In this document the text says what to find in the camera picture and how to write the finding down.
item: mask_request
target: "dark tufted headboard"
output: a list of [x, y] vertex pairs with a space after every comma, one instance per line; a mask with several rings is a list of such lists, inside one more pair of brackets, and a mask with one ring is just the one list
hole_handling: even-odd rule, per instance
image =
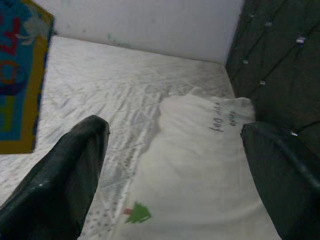
[[320, 159], [320, 0], [246, 0], [226, 69], [257, 121], [293, 131]]

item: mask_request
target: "pillowcase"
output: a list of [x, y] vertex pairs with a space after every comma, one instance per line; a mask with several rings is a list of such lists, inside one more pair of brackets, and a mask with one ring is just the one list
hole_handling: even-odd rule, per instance
[[199, 95], [161, 103], [114, 240], [279, 239], [240, 136], [255, 120], [250, 100]]

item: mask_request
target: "white mattress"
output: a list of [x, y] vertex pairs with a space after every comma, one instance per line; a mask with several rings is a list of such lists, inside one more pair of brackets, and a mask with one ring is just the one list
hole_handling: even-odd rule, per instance
[[0, 155], [0, 204], [73, 125], [89, 115], [110, 124], [97, 194], [80, 239], [106, 239], [118, 219], [139, 156], [157, 131], [159, 103], [193, 87], [233, 97], [220, 64], [54, 37], [32, 154]]

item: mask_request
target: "red letter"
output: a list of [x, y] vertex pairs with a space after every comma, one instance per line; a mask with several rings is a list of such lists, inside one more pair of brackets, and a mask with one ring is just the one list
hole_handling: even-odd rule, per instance
[[0, 45], [0, 50], [12, 56], [15, 55], [17, 46], [18, 46], [18, 38], [16, 37], [16, 34], [19, 33], [19, 30], [20, 30], [20, 19], [16, 17], [13, 20], [13, 31], [7, 31], [4, 34], [7, 38], [9, 38], [12, 41], [11, 46]]

